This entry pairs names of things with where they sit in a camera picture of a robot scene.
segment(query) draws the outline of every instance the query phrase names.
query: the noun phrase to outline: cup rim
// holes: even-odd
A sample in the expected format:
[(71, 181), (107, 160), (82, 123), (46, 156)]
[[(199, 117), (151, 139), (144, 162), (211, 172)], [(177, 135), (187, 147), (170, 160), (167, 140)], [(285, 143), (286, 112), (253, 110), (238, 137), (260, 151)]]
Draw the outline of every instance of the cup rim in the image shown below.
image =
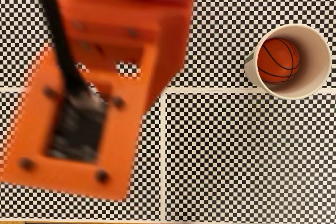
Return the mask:
[[(271, 91), (265, 84), (264, 82), (262, 81), (260, 75), (259, 75), (259, 71), (258, 71), (258, 55), (259, 55), (259, 52), (260, 52), (260, 49), (262, 47), (262, 45), (264, 44), (264, 42), (269, 38), (269, 36), (271, 36), (273, 33), (275, 33), (276, 31), (278, 30), (281, 30), (283, 28), (286, 28), (286, 27), (290, 27), (290, 26), (298, 26), (298, 27), (302, 27), (302, 28), (305, 28), (305, 29), (309, 29), (310, 31), (313, 31), (315, 34), (317, 34), (322, 40), (323, 40), (323, 43), (325, 44), (325, 46), (327, 47), (328, 49), (328, 52), (329, 52), (329, 71), (328, 73), (326, 74), (324, 80), (321, 82), (321, 84), (316, 88), (314, 89), (313, 91), (311, 91), (310, 93), (308, 94), (305, 94), (305, 95), (302, 95), (300, 97), (296, 97), (296, 98), (289, 98), (289, 97), (284, 97), (282, 95), (278, 95), (277, 93), (274, 93), (273, 91)], [(265, 34), (263, 36), (263, 38), (259, 41), (257, 47), (256, 47), (256, 50), (254, 52), (254, 55), (253, 55), (253, 64), (254, 64), (254, 69), (257, 73), (257, 78), (259, 80), (259, 82), (261, 83), (262, 85), (262, 88), (264, 90), (266, 90), (269, 94), (279, 98), (279, 99), (284, 99), (284, 100), (300, 100), (300, 99), (304, 99), (304, 98), (307, 98), (309, 96), (311, 96), (312, 94), (316, 93), (318, 90), (320, 90), (323, 85), (325, 84), (325, 82), (327, 81), (327, 79), (329, 78), (329, 75), (331, 73), (331, 68), (332, 68), (332, 55), (331, 55), (331, 50), (330, 50), (330, 47), (328, 45), (328, 43), (326, 42), (325, 38), (319, 33), (317, 32), (314, 28), (310, 27), (310, 26), (307, 26), (307, 25), (303, 25), (303, 24), (287, 24), (287, 25), (282, 25), (282, 26), (279, 26), (273, 30), (271, 30), (270, 32), (268, 32), (267, 34)]]

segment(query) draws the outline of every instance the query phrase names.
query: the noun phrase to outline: screw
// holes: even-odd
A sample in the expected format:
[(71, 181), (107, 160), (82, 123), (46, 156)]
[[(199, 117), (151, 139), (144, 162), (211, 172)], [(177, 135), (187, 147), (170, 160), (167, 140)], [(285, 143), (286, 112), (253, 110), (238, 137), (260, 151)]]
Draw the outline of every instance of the screw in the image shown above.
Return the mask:
[(43, 88), (43, 93), (47, 98), (54, 99), (58, 97), (58, 93), (49, 86)]
[(84, 25), (83, 23), (79, 21), (74, 21), (72, 22), (73, 26), (76, 27), (78, 30), (84, 30)]
[(81, 41), (81, 42), (80, 42), (80, 46), (81, 46), (83, 49), (85, 49), (86, 51), (91, 50), (91, 46), (90, 46), (88, 43), (84, 42), (84, 41)]
[(132, 37), (132, 38), (137, 38), (138, 33), (134, 28), (129, 28), (128, 29), (128, 34)]
[(96, 173), (96, 179), (100, 183), (105, 183), (109, 179), (109, 175), (107, 174), (107, 172), (105, 170), (99, 170)]
[(116, 106), (118, 109), (124, 106), (124, 101), (121, 99), (121, 97), (112, 97), (112, 103), (114, 106)]
[(34, 162), (27, 157), (22, 157), (19, 160), (19, 166), (24, 170), (31, 170), (34, 166)]

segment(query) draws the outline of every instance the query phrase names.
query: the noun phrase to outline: green label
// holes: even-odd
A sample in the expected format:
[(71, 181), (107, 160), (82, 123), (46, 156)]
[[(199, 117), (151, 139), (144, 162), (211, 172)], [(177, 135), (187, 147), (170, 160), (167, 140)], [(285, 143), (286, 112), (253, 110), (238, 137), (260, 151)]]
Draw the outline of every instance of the green label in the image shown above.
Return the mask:
[(254, 50), (249, 54), (249, 56), (247, 56), (247, 58), (245, 59), (245, 63), (248, 63), (250, 60), (253, 59), (253, 56), (254, 56)]

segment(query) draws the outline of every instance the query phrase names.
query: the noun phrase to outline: basketball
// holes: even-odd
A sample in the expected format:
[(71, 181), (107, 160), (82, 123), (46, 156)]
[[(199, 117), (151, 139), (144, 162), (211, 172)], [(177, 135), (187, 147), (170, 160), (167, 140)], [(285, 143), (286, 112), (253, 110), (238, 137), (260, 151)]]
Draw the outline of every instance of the basketball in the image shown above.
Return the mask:
[(299, 70), (297, 47), (281, 38), (266, 40), (258, 55), (258, 71), (263, 82), (280, 84), (290, 80)]

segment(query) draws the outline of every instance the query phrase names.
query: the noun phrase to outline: black cable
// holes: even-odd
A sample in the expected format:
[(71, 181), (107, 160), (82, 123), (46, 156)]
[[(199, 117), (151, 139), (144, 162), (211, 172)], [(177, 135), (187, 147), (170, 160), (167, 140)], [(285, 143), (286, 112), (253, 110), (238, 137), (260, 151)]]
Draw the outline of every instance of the black cable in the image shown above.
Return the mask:
[(62, 25), (61, 15), (56, 0), (41, 0), (44, 13), (48, 19), (48, 27), (54, 39), (55, 54), (61, 69), (67, 91), (77, 95), (88, 90), (72, 58), (68, 40)]

